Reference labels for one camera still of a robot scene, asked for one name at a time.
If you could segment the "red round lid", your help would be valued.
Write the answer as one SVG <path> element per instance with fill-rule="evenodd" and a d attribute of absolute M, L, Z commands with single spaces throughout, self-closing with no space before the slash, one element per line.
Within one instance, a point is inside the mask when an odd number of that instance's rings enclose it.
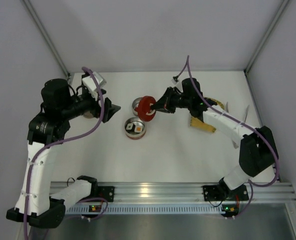
<path fill-rule="evenodd" d="M 148 96 L 148 95 L 144 96 L 140 100 L 137 107 L 137 114 L 142 121 L 149 122 L 154 118 L 156 111 L 151 110 L 151 106 L 155 103 L 156 103 L 156 100 L 152 96 Z"/>

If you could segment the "orange topped sushi roll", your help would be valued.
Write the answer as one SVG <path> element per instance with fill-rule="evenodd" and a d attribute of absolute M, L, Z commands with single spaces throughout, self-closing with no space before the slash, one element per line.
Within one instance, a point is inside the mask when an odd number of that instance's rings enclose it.
<path fill-rule="evenodd" d="M 143 132 L 143 127 L 140 126 L 140 125 L 137 125 L 137 126 L 135 127 L 135 129 L 134 129 L 134 132 L 135 132 L 135 133 L 141 133 L 141 132 Z"/>

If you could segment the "metal serving tongs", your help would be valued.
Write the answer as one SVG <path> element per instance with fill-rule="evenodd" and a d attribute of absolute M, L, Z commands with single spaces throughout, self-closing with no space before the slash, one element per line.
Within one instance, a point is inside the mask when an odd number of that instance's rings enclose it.
<path fill-rule="evenodd" d="M 247 105 L 246 108 L 241 109 L 241 110 L 234 109 L 233 114 L 238 116 L 238 117 L 241 117 L 241 120 L 243 122 L 246 122 L 247 117 L 248 117 L 248 113 L 249 113 L 249 109 L 250 109 L 250 105 Z M 229 111 L 229 102 L 228 101 L 226 102 L 225 110 L 226 110 L 227 113 L 230 113 L 230 111 Z M 233 144 L 234 149 L 237 149 L 239 147 L 237 145 L 237 143 L 235 143 L 234 141 L 232 141 L 232 144 Z"/>

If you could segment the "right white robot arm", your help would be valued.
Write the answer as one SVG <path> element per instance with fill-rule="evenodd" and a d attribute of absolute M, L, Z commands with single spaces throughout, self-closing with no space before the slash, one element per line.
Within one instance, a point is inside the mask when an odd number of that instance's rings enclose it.
<path fill-rule="evenodd" d="M 237 166 L 217 184 L 222 200 L 278 160 L 274 137 L 268 127 L 247 125 L 222 110 L 216 102 L 204 98 L 195 78 L 184 79 L 181 91 L 168 87 L 159 100 L 148 104 L 148 110 L 153 113 L 173 114 L 177 108 L 187 109 L 191 116 L 213 126 L 239 147 Z"/>

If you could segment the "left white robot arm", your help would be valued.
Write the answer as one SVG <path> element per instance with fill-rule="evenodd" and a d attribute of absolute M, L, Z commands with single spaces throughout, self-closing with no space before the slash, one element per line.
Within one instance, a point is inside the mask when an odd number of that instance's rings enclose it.
<path fill-rule="evenodd" d="M 50 194 L 56 155 L 68 141 L 65 134 L 70 120 L 91 112 L 99 123 L 106 123 L 121 109 L 109 98 L 94 98 L 89 87 L 80 95 L 70 94 L 70 89 L 66 80 L 57 78 L 47 81 L 41 90 L 40 112 L 28 126 L 24 182 L 17 203 L 6 212 L 8 220 L 52 229 L 60 225 L 66 210 L 79 201 L 100 200 L 97 179 L 84 175 L 60 192 Z"/>

